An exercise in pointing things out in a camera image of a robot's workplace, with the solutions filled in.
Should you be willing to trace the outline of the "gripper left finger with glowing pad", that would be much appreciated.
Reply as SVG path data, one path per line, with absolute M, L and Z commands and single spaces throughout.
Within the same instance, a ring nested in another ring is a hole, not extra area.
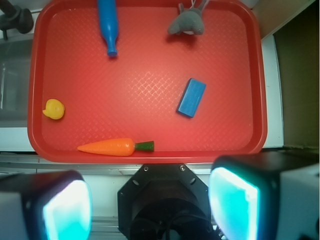
M 92 194 L 74 170 L 0 177 L 2 240 L 87 240 Z

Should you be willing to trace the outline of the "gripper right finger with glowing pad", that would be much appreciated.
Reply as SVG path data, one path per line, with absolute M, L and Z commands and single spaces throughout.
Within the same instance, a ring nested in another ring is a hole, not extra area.
M 320 156 L 304 151 L 220 156 L 212 164 L 208 199 L 228 240 L 317 240 Z

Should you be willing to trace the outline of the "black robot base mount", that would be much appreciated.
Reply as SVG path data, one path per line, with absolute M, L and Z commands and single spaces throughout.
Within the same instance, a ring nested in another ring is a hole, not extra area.
M 117 192 L 128 240 L 217 240 L 207 185 L 184 164 L 144 164 Z

